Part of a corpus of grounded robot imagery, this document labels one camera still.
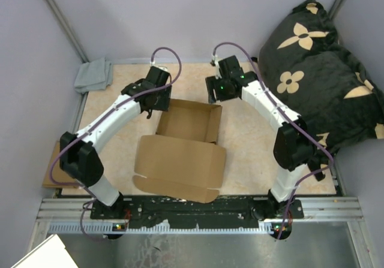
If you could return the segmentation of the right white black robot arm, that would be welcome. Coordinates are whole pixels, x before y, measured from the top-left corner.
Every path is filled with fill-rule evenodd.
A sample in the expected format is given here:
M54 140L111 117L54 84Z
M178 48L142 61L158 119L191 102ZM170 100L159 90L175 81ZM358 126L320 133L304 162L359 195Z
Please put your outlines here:
M278 173L270 189L273 199L268 201L267 209L271 216L280 218L289 210L287 201L316 150L307 138L312 132L312 123L262 87L254 71L244 72L236 56L219 61L214 55L211 65L216 75L205 79L209 103L239 98L256 109L276 133L273 156Z

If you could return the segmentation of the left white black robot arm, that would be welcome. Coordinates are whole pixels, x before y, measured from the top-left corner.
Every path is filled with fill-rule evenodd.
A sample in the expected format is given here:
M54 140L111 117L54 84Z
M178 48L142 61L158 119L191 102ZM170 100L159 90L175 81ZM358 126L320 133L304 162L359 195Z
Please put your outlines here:
M111 218L124 212L121 193L104 175L99 153L129 121L154 110L166 111L170 102L171 75L166 68L151 66L146 77L130 83L112 105L89 125L76 133L64 133L59 140L60 169L101 204Z

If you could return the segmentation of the brown cardboard box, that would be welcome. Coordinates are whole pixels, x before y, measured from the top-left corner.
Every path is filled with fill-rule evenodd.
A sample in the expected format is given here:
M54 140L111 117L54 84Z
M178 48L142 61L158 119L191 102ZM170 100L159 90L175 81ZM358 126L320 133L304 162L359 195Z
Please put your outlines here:
M140 138L133 183L143 192L198 203L219 196L226 149L217 144L223 108L172 99L153 135Z

